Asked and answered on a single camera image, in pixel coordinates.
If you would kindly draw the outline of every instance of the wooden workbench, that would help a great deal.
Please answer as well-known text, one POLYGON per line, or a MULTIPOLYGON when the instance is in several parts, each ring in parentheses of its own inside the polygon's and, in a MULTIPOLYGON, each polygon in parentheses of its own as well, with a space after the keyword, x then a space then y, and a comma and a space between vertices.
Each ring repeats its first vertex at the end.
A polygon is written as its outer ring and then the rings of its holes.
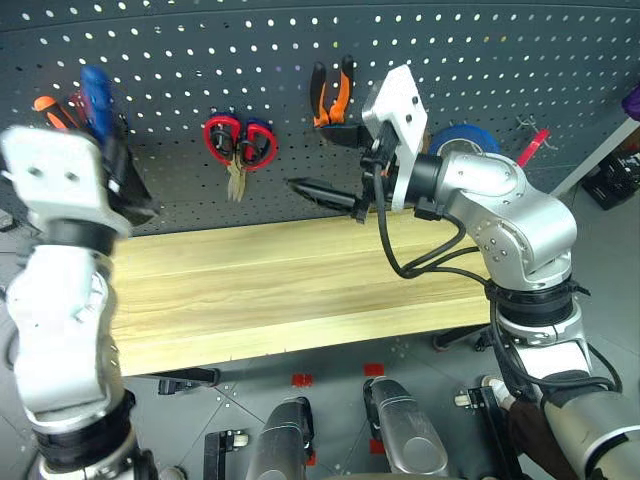
MULTIPOLYGON (((405 262, 454 233, 408 213, 389 215, 389 230, 405 262)), ((373 217, 139 237, 114 263, 124 375, 488 321, 472 280, 397 277, 373 217)), ((451 265, 487 276, 478 253, 451 265)))

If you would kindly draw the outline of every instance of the pliers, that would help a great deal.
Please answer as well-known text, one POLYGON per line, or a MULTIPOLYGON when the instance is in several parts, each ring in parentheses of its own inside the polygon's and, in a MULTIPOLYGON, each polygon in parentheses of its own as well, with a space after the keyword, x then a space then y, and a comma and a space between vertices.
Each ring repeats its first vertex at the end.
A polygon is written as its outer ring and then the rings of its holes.
POLYGON ((373 140, 366 127, 362 124, 345 124, 345 116, 353 91, 353 69, 353 57, 351 55, 342 57, 338 97, 327 111, 325 107, 327 69, 321 62, 314 63, 309 86, 313 125, 330 142, 350 148, 367 148, 371 146, 373 140))

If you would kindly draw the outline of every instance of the scissors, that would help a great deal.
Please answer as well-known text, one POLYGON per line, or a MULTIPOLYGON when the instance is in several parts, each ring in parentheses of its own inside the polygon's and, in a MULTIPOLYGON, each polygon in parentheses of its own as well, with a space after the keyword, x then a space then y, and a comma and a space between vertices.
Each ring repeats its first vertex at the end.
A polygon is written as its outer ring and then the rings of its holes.
POLYGON ((216 160, 228 167, 237 154, 248 172, 266 167, 278 150, 270 125, 258 118, 249 118, 243 125, 233 113, 214 113, 202 133, 216 160))

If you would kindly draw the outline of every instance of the perforated metal wall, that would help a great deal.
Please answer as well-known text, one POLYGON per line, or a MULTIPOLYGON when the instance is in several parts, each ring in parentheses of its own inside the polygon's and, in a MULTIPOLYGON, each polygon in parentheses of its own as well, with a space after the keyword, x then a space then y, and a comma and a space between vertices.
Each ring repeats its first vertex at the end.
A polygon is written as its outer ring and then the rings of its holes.
MULTIPOLYGON (((353 55, 353 119, 370 85, 402 63, 418 82, 432 132, 477 124, 516 157, 532 132, 517 129, 515 116, 533 114, 559 148, 541 149, 527 167, 545 191, 624 120, 619 101, 640 73, 640 11, 622 0, 4 3, 0 127, 42 124, 33 99, 61 98, 77 89, 82 65, 101 65, 128 115, 138 168, 163 203, 162 215, 137 229, 142 235, 331 214, 290 193, 288 177, 359 190, 356 152, 313 131, 307 89, 316 60, 335 68, 353 55), (239 204, 226 200, 226 171, 202 141, 210 107, 273 122, 281 143, 271 166, 248 175, 239 204)), ((9 198, 0 190, 2 203, 9 198)))

